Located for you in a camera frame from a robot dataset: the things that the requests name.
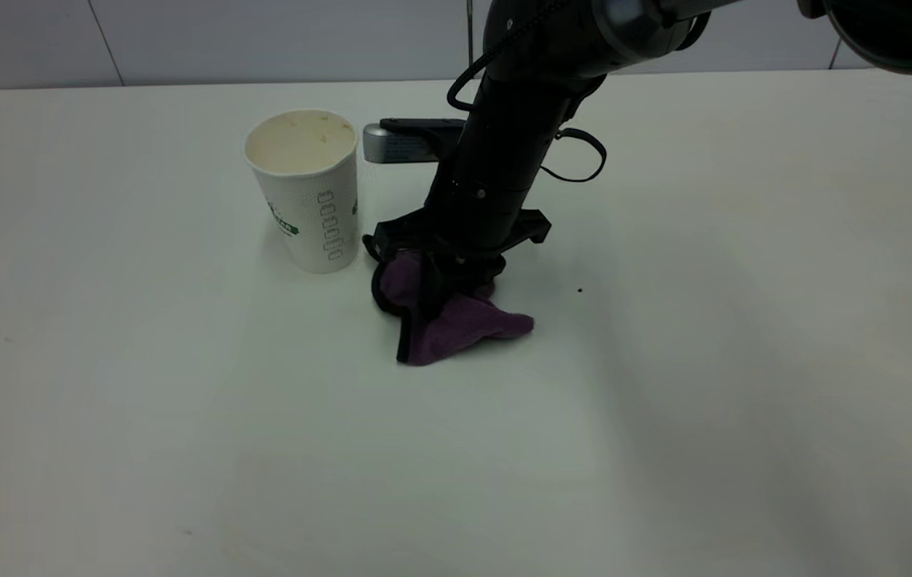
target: purple cloth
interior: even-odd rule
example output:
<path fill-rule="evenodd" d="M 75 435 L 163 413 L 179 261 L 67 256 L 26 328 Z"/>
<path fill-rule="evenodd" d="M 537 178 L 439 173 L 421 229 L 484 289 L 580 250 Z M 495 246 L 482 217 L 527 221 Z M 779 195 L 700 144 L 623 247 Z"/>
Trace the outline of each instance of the purple cloth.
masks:
<path fill-rule="evenodd" d="M 495 284 L 482 286 L 473 297 L 457 293 L 438 318 L 424 321 L 417 310 L 420 255 L 416 252 L 401 252 L 391 260 L 381 275 L 380 289 L 386 299 L 411 313 L 409 365 L 430 365 L 479 340 L 515 339 L 534 329 L 533 318 L 503 312 L 492 304 Z"/>

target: table surface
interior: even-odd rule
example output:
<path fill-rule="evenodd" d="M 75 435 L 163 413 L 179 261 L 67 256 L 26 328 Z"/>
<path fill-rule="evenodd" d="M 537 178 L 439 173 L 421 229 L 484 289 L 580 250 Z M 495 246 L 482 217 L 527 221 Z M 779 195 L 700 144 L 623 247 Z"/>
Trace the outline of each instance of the table surface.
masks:
<path fill-rule="evenodd" d="M 499 278 L 535 332 L 411 369 L 240 141 L 445 91 L 0 91 L 0 576 L 912 574 L 912 78 L 610 78 Z M 433 174 L 362 163 L 364 230 Z"/>

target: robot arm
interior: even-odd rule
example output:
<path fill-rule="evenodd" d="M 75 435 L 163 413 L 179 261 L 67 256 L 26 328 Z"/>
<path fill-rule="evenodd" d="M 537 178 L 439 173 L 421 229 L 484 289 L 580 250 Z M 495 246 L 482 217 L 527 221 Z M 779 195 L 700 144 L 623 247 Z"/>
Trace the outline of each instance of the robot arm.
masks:
<path fill-rule="evenodd" d="M 508 248 L 545 240 L 551 224 L 523 201 L 554 139 L 588 139 L 605 156 L 590 135 L 561 125 L 606 74 L 690 46 L 708 12 L 735 1 L 494 0 L 485 54 L 449 91 L 449 102 L 470 114 L 455 147 L 435 147 L 440 163 L 424 207 L 365 238 L 383 262 L 422 253 L 419 307 L 428 321 L 453 293 L 501 273 Z M 912 0 L 799 0 L 799 7 L 808 18 L 829 15 L 874 65 L 912 73 Z M 460 102 L 460 88 L 481 70 L 474 102 Z"/>

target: paper cup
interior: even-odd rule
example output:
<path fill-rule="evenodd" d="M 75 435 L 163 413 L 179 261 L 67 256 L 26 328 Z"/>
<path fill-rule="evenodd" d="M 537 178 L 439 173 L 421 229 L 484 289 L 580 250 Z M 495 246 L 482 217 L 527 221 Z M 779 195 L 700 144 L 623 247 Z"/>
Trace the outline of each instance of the paper cup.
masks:
<path fill-rule="evenodd" d="M 295 110 L 258 124 L 244 156 L 299 268 L 335 272 L 356 258 L 357 132 L 338 114 Z"/>

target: white wall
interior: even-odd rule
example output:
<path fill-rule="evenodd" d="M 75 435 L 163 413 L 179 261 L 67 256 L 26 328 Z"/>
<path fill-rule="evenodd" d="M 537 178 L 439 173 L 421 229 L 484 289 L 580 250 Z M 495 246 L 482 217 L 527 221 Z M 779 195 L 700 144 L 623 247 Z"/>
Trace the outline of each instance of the white wall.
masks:
<path fill-rule="evenodd" d="M 0 88 L 453 78 L 467 62 L 466 0 L 92 1 L 0 0 Z M 472 2 L 479 54 L 490 0 Z M 794 0 L 745 0 L 624 72 L 826 69 L 836 48 Z M 834 65 L 867 66 L 847 46 Z"/>
<path fill-rule="evenodd" d="M 847 44 L 841 42 L 837 48 L 837 58 L 833 61 L 834 70 L 851 70 L 855 68 L 873 68 L 873 65 L 864 61 L 862 56 L 855 54 L 855 50 L 848 48 Z"/>
<path fill-rule="evenodd" d="M 453 78 L 466 0 L 93 0 L 127 84 Z"/>
<path fill-rule="evenodd" d="M 0 0 L 0 88 L 116 84 L 86 0 Z"/>

